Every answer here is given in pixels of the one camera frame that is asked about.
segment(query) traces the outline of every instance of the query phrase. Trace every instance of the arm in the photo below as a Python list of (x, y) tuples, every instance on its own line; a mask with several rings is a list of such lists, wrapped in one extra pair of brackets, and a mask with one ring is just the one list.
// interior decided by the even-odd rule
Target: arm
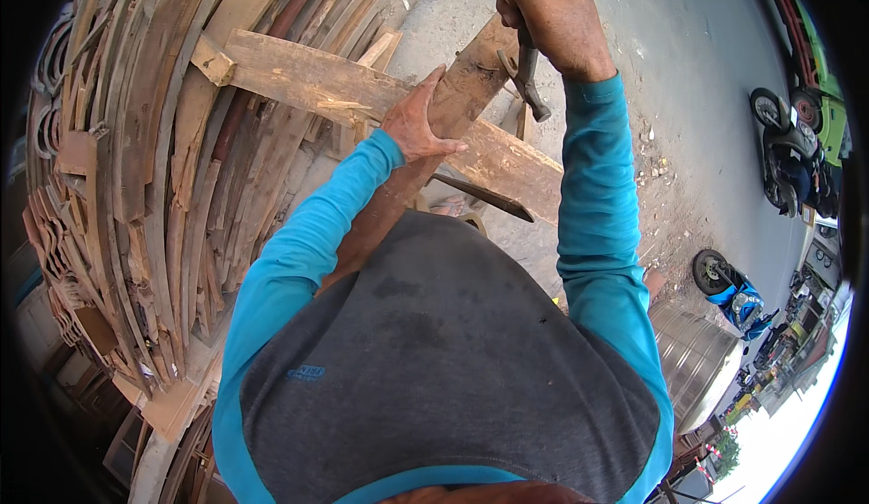
[(301, 307), (334, 269), (335, 250), (353, 217), (393, 168), (398, 145), (377, 129), (305, 199), (266, 243), (238, 293), (223, 352), (223, 373), (237, 372)]
[(256, 474), (242, 430), (239, 393), (256, 353), (314, 298), (322, 277), (334, 270), (335, 251), (353, 217), (394, 168), (422, 156), (467, 149), (458, 140), (435, 138), (429, 129), (426, 110), (446, 70), (441, 65), (389, 110), (382, 128), (360, 142), (331, 179), (299, 204), (244, 277), (223, 348), (212, 419), (217, 464), (241, 502), (274, 501)]
[(498, 0), (497, 8), (510, 27), (524, 20), (540, 53), (565, 78), (568, 130), (558, 270), (573, 322), (619, 352), (658, 405), (658, 431), (646, 466), (621, 499), (641, 501), (673, 458), (673, 406), (637, 266), (639, 210), (624, 87), (594, 0)]
[(621, 77), (565, 82), (568, 130), (558, 227), (558, 271), (570, 318), (603, 338), (650, 389), (663, 391), (658, 347), (637, 266), (640, 218)]

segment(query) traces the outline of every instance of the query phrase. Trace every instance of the asphalt road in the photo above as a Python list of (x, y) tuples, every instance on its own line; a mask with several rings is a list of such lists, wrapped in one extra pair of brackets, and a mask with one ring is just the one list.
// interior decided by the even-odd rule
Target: asphalt road
[(773, 0), (596, 2), (629, 97), (655, 117), (662, 151), (709, 219), (702, 232), (768, 308), (783, 307), (807, 227), (778, 216), (764, 197), (761, 130), (748, 105), (757, 86), (788, 94), (786, 33)]

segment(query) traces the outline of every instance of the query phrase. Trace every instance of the turquoise long-sleeve shirt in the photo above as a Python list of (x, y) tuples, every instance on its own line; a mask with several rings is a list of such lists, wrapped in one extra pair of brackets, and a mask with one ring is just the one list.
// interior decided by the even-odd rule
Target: turquoise long-sleeve shirt
[[(637, 265), (639, 211), (624, 88), (616, 75), (598, 83), (566, 82), (566, 92), (558, 271), (570, 319), (612, 346), (636, 370), (659, 407), (658, 431), (646, 466), (620, 500), (642, 502), (670, 465), (673, 410), (646, 315), (648, 292)], [(322, 277), (334, 269), (335, 251), (353, 217), (390, 172), (404, 164), (397, 144), (383, 130), (375, 130), (298, 206), (245, 277), (223, 354), (213, 424), (217, 466), (240, 502), (274, 501), (257, 474), (242, 431), (239, 395), (245, 374), (269, 340), (311, 302)], [(388, 492), (390, 488), (400, 492), (521, 476), (460, 466), (428, 479), (417, 472), (413, 481), (406, 476), (403, 485), (391, 478), (371, 484), (376, 490), (362, 488), (340, 500), (375, 502), (395, 494)]]

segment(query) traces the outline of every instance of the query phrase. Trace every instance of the tree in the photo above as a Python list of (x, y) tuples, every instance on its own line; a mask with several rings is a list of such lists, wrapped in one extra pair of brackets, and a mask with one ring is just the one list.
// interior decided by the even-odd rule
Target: tree
[(722, 480), (733, 472), (733, 468), (740, 464), (740, 451), (742, 448), (736, 442), (733, 434), (727, 431), (723, 432), (721, 440), (715, 444), (715, 448), (721, 453), (721, 458), (715, 461), (715, 472), (718, 474), (718, 479)]

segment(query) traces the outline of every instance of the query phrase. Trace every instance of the wood pile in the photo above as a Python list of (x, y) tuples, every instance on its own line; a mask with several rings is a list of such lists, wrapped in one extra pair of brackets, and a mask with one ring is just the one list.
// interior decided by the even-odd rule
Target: wood pile
[(230, 33), (383, 71), (401, 34), (383, 26), (382, 5), (67, 3), (31, 83), (24, 221), (68, 344), (148, 399), (190, 379), (194, 342), (221, 343), (224, 295), (288, 213), (300, 143), (328, 137), (341, 158), (374, 126), (333, 126), (228, 85)]

